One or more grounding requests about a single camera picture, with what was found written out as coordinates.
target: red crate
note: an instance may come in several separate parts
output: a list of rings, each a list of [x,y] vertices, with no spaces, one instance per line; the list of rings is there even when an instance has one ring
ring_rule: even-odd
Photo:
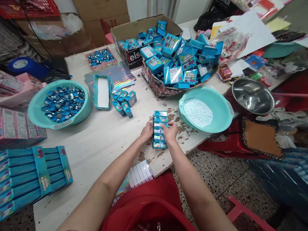
[[[53,0],[1,0],[0,15],[5,19],[60,16],[58,7]]]

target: white table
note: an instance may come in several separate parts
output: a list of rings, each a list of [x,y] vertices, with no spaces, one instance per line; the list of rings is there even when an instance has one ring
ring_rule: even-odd
[[[195,38],[196,32],[193,26],[196,22],[197,20],[192,20],[180,26],[189,27],[192,38]],[[121,61],[115,46],[112,44],[108,47],[117,61]],[[73,80],[87,87],[84,74],[90,73],[91,69],[84,53],[65,59]],[[181,95],[157,101],[141,77],[141,69],[133,71],[132,74],[137,80],[135,86],[129,90],[136,92],[138,100],[132,107],[133,118],[122,117],[113,107],[110,111],[100,111],[93,107],[89,117],[82,123],[60,130],[47,130],[48,138],[41,145],[45,148],[65,146],[74,182],[34,204],[37,231],[54,231],[59,227],[98,176],[140,135],[146,122],[152,121],[155,110],[167,110],[169,118],[178,122],[177,140],[186,154],[211,136],[210,133],[198,132],[188,127],[182,121],[178,108]],[[229,87],[216,77],[211,78],[205,85],[214,87],[221,94],[224,94]],[[154,176],[158,176],[172,164],[169,150],[153,149],[150,141],[142,149],[134,165],[144,159],[148,160]]]

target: tiled floor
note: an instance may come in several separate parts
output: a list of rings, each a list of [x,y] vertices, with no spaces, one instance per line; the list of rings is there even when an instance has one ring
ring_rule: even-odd
[[[245,161],[233,158],[220,158],[209,152],[194,149],[187,157],[195,166],[204,182],[227,213],[232,204],[227,197],[233,195],[262,219],[269,219],[276,211],[278,203],[265,193],[262,184],[248,169]],[[176,173],[173,174],[181,195],[182,206],[187,218],[193,221],[184,193],[179,185]],[[254,230],[253,222],[247,216],[241,216],[234,222],[239,231]],[[11,215],[0,222],[0,231],[34,231],[32,206]]]

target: white candy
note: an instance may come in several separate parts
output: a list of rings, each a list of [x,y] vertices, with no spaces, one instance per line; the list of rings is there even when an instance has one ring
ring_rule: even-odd
[[[187,99],[184,101],[184,111],[187,117],[198,127],[203,128],[213,121],[211,109],[198,99]]]

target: human arm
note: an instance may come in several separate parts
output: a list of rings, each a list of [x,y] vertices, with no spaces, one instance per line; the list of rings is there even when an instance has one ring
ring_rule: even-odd
[[[105,169],[57,231],[98,231],[101,229],[115,194],[127,176],[137,154],[152,134],[153,127],[148,122],[140,137]]]
[[[201,231],[236,231],[220,205],[187,159],[175,137],[176,122],[163,126],[165,139],[173,160],[180,185],[187,199],[194,220]]]

